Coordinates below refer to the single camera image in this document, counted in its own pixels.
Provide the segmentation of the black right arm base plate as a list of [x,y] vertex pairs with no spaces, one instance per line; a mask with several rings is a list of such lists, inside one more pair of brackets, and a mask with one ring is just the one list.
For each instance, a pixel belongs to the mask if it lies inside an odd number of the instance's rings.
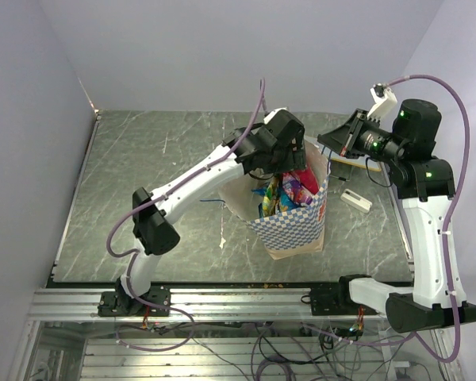
[[378,315],[378,312],[370,307],[348,301],[340,292],[337,282],[299,283],[298,286],[308,289],[300,297],[300,301],[309,307],[313,317],[340,315],[357,317],[360,308],[363,308],[365,316]]

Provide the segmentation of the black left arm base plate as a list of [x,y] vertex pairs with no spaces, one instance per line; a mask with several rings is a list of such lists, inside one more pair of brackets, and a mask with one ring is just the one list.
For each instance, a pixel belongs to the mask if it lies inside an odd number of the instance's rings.
[[140,296],[144,304],[129,296],[118,283],[115,291],[101,294],[98,304],[98,316],[101,318],[139,317],[148,314],[153,317],[167,317],[171,305],[171,293],[164,286],[151,286],[147,293]]

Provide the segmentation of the blue candy snack bag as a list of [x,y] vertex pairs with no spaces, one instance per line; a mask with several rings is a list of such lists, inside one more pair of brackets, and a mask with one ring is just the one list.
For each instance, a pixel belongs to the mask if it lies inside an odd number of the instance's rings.
[[[255,195],[258,195],[258,192],[257,190],[262,186],[260,185],[259,187],[256,187],[255,189],[253,189],[251,192]],[[282,177],[281,177],[281,185],[279,187],[279,190],[280,190],[280,195],[279,195],[279,201],[278,201],[278,211],[277,211],[277,214],[279,213],[283,213],[283,212],[287,212],[287,211],[291,211],[291,210],[295,210],[299,207],[299,205],[293,203],[290,198],[287,196],[287,194],[284,192],[284,190],[282,189]]]

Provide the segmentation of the blue checkered paper bag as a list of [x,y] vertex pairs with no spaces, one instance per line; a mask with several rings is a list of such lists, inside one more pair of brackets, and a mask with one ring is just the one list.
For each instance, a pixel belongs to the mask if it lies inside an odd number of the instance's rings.
[[263,199],[255,190],[264,184],[244,175],[218,190],[225,206],[263,242],[269,255],[280,260],[289,256],[318,252],[324,244],[324,222],[328,190],[328,158],[313,139],[305,140],[307,162],[317,179],[318,192],[309,204],[286,210],[278,202],[272,215],[263,213]]

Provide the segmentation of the green chips snack bag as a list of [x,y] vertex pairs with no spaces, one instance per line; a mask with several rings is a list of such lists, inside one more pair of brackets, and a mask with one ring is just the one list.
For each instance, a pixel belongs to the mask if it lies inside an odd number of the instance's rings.
[[274,176],[257,190],[258,194],[263,197],[259,206],[259,216],[261,218],[271,217],[277,213],[280,185],[281,177]]

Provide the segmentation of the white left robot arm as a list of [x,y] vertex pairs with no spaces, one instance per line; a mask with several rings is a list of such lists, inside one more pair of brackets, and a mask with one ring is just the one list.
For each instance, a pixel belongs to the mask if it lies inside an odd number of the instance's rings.
[[116,282],[117,309],[137,315],[159,258],[180,241],[174,224],[205,193],[260,170],[266,175],[306,167],[305,126],[288,110],[270,112],[250,128],[235,129],[203,161],[176,180],[153,191],[132,195],[132,233],[138,244],[129,250],[129,267]]

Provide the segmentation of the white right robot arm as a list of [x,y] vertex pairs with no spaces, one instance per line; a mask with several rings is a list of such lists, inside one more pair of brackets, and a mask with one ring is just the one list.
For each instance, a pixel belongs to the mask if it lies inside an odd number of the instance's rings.
[[436,105],[411,98],[401,103],[390,132],[357,109],[343,125],[318,135],[320,144],[342,157],[365,156],[388,166],[412,240],[413,287],[343,276],[344,289],[333,296],[339,312],[369,306],[385,314],[398,333],[476,322],[476,305],[468,302],[459,280],[451,227],[444,221],[457,197],[453,171],[432,154],[441,119]]

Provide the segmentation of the red REAL chips bag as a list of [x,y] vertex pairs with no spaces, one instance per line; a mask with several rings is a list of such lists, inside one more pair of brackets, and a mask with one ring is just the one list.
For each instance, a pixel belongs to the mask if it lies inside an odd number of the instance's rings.
[[305,169],[291,171],[290,174],[311,194],[316,194],[319,191],[317,177],[310,166]]

